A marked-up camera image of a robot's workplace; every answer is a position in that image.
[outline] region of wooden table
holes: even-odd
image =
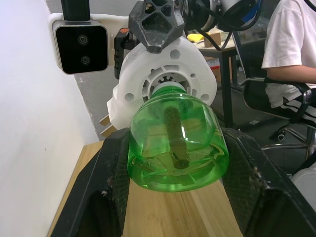
[[[223,51],[218,51],[215,47],[206,48],[204,47],[203,42],[197,42],[194,43],[194,45],[200,50],[203,56],[219,59],[222,86],[218,88],[218,90],[222,90],[224,114],[221,115],[219,112],[215,112],[217,117],[224,122],[225,127],[234,127],[232,89],[236,89],[238,91],[242,91],[242,89],[238,87],[236,67],[237,50],[233,36],[231,36],[231,39],[228,41],[228,44]]]
[[[80,171],[103,142],[84,146],[62,198],[51,235]],[[159,193],[130,182],[123,237],[241,237],[223,185],[218,181],[184,193]]]

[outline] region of white t-shirt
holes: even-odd
[[[281,0],[268,25],[262,68],[293,65],[316,68],[316,12],[304,0]],[[274,83],[266,93],[272,108],[283,105],[283,97],[291,101],[301,95],[292,85]]]

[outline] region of camera lens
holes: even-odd
[[[78,37],[78,41],[81,45],[86,45],[88,43],[88,37],[85,35],[81,35]]]
[[[83,56],[81,58],[81,63],[87,66],[90,63],[90,58],[88,56]]]

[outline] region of bottle neck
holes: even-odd
[[[155,98],[157,96],[160,95],[165,95],[165,94],[169,94],[169,93],[185,93],[186,91],[183,90],[182,88],[175,86],[175,85],[168,85],[168,86],[164,86],[160,89],[158,89],[151,98]]]

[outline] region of gray wall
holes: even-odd
[[[60,0],[46,0],[51,13],[62,12]],[[104,13],[118,16],[128,16],[137,0],[90,0],[91,13]],[[75,75],[78,87],[88,108],[91,120],[100,136],[104,127],[99,121],[108,114],[107,101],[112,97],[112,90],[118,80],[114,77],[114,68],[109,67],[104,72]]]

